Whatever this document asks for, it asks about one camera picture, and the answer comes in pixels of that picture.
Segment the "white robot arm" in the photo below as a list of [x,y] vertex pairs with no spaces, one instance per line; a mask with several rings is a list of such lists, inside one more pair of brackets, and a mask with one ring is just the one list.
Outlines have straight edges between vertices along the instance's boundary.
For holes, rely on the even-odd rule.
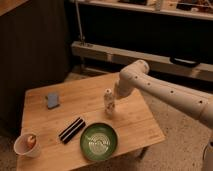
[[149,76],[148,72],[149,65],[144,60],[137,60],[124,67],[114,86],[115,97],[125,98],[136,88],[208,127],[211,136],[203,152],[202,171],[213,171],[213,95],[156,79]]

